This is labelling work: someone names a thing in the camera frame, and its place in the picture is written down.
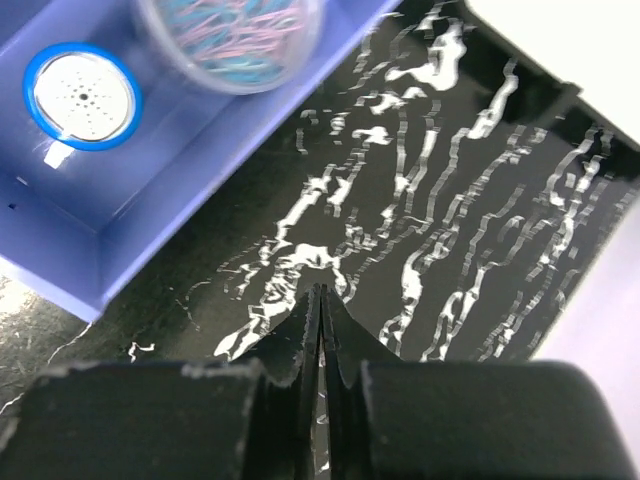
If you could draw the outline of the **blue and grey bottle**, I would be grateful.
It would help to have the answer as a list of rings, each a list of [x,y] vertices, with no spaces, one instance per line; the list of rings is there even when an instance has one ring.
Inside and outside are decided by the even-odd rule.
[[[127,141],[144,105],[130,69],[107,50],[83,42],[58,43],[37,53],[24,71],[22,95],[43,132],[89,152]]]

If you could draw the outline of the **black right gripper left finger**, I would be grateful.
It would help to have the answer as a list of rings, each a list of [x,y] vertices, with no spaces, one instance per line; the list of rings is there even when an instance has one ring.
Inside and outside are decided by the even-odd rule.
[[[320,291],[230,363],[43,371],[1,437],[5,479],[310,479]]]

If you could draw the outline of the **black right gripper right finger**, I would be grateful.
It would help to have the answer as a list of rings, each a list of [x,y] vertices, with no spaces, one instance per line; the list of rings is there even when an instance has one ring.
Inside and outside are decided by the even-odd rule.
[[[404,361],[320,294],[335,479],[631,479],[603,396],[560,362]]]

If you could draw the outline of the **clear jar of bands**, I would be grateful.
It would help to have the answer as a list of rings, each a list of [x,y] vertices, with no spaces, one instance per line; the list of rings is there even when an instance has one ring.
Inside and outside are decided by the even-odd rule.
[[[138,1],[141,27],[163,60],[194,84],[250,95],[298,74],[316,47],[324,1]]]

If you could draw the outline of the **purple drawer bin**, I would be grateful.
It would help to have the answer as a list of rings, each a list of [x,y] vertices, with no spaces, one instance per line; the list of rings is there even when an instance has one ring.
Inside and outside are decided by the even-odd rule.
[[[1,271],[91,322],[393,8],[329,1],[317,47],[285,85],[205,92],[167,66],[130,1],[1,5]],[[78,150],[31,116],[37,65],[97,46],[132,73],[142,111],[118,146]]]

